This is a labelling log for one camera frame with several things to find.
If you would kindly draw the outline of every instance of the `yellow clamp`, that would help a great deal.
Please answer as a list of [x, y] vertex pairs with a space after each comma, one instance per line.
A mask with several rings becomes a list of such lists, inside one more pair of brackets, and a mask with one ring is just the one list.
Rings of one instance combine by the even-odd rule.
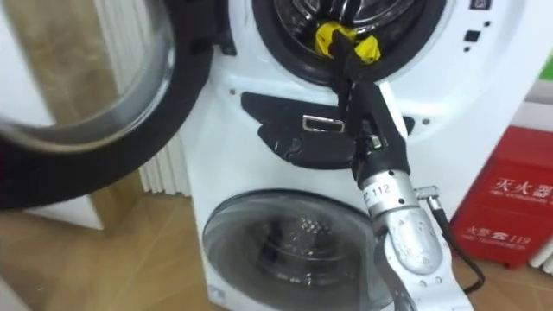
[[[354, 29], [347, 29], [337, 22], [326, 22], [317, 29], [315, 35], [315, 51], [317, 53], [333, 58], [328, 49], [332, 44], [332, 34], [335, 30], [340, 31], [351, 42], [355, 42], [356, 32]], [[367, 64], [379, 60], [378, 39], [374, 35], [370, 35], [357, 44], [355, 53]]]

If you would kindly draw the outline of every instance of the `washer door frame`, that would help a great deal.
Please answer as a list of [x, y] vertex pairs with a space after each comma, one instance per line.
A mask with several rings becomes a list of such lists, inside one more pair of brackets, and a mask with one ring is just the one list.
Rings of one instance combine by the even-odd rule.
[[32, 148], [0, 130], [0, 210], [43, 206], [109, 186], [148, 161], [181, 128], [210, 72], [216, 5], [157, 1], [165, 6], [175, 45], [171, 78], [156, 108], [119, 139], [84, 151]]

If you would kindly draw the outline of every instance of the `button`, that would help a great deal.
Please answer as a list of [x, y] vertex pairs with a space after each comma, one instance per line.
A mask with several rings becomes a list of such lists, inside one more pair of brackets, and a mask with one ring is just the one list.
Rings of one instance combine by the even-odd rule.
[[492, 0], [471, 0], [471, 10], [489, 10], [492, 8]]
[[465, 41], [467, 42], [477, 42], [480, 38], [480, 31], [468, 30], [465, 34]]

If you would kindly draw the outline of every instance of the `washing machine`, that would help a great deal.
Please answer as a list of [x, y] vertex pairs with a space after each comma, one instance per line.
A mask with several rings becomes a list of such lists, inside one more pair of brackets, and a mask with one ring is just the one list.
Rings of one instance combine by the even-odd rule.
[[[354, 144], [320, 121], [339, 112], [317, 27], [378, 38], [382, 58], [360, 70], [393, 97], [413, 185], [439, 187], [452, 217], [550, 53], [552, 10], [546, 0], [145, 2], [150, 49], [115, 104], [74, 124], [0, 119], [0, 207], [87, 194], [179, 132], [213, 303], [393, 309]], [[444, 254], [443, 278], [417, 280], [434, 293], [419, 309], [470, 309]]]

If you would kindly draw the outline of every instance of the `radiator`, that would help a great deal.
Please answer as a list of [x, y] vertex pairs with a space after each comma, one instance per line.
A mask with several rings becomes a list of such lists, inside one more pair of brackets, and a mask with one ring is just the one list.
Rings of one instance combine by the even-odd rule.
[[545, 273], [553, 275], [553, 238], [537, 252], [529, 264], [534, 268], [541, 268]]
[[[144, 0], [94, 0], [110, 55], [113, 77], [119, 94], [143, 65], [150, 43], [150, 20]], [[140, 169], [143, 189], [154, 194], [189, 195], [181, 139], [173, 137], [157, 155]]]

